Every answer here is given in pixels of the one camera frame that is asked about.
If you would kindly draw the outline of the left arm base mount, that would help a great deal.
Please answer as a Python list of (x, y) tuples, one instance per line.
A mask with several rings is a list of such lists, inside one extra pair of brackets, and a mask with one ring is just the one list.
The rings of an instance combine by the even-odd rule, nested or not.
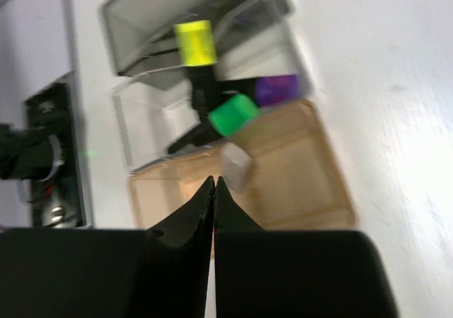
[(79, 190), (79, 168), (75, 144), (70, 85), (57, 82), (25, 103), (26, 124), (44, 130), (38, 147), (44, 158), (37, 180), (28, 191), (33, 227), (75, 228), (86, 225), (84, 202)]

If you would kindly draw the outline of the grey white eraser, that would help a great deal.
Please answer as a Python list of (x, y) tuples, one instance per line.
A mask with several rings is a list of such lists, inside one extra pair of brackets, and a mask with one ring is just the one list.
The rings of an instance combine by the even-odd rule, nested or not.
[(251, 170), (252, 158), (239, 146), (229, 142), (222, 149), (222, 177), (230, 189), (239, 193)]

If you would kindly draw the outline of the green capped highlighter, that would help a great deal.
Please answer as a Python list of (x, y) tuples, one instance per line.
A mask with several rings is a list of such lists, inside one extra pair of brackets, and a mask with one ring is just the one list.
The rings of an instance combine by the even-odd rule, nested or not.
[(260, 114), (259, 107), (241, 93), (228, 98), (167, 147), (168, 154), (175, 154), (188, 145), (201, 147), (230, 137)]

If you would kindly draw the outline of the purple capped highlighter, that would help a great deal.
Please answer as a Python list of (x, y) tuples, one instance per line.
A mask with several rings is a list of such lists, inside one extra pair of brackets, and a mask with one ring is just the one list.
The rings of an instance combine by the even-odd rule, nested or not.
[(257, 76), (245, 79), (221, 81), (219, 90), (224, 98), (234, 94), (248, 96), (259, 108), (268, 108), (301, 96), (299, 76)]

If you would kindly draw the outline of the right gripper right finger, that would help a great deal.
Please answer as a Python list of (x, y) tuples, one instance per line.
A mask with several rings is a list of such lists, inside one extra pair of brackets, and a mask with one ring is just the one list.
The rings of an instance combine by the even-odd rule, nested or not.
[(219, 177), (214, 199), (214, 254), (216, 313), (218, 317), (268, 317), (265, 302), (247, 278), (254, 263), (246, 240), (262, 232), (233, 199), (223, 177)]

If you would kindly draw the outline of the yellow capped highlighter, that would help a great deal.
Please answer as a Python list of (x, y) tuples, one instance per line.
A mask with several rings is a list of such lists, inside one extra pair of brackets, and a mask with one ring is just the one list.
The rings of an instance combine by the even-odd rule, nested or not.
[(221, 103), (211, 23), (208, 20), (179, 23), (174, 25), (174, 30), (181, 63), (192, 86), (192, 108), (206, 117)]

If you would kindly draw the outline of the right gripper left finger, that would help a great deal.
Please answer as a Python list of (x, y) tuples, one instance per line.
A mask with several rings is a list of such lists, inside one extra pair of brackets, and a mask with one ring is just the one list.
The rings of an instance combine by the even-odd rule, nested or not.
[(137, 317), (204, 317), (214, 223), (214, 178), (146, 230)]

